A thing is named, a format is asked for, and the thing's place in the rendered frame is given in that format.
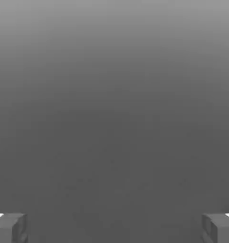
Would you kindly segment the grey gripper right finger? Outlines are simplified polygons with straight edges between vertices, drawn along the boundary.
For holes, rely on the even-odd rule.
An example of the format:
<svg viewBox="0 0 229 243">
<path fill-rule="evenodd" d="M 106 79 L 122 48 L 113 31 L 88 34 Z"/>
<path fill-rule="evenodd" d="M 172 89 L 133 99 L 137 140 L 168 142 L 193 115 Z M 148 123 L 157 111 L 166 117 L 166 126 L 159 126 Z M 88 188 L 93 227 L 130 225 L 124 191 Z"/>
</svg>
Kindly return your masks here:
<svg viewBox="0 0 229 243">
<path fill-rule="evenodd" d="M 202 214 L 202 243 L 229 243 L 229 213 Z"/>
</svg>

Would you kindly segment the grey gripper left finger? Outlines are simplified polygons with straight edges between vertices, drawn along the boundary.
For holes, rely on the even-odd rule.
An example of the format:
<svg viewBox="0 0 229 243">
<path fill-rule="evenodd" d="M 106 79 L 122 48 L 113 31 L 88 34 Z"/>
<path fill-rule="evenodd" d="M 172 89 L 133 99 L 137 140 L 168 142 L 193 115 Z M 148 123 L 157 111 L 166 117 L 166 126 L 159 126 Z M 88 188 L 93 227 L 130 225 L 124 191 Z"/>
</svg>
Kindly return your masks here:
<svg viewBox="0 0 229 243">
<path fill-rule="evenodd" d="M 0 243 L 29 243 L 25 213 L 0 213 Z"/>
</svg>

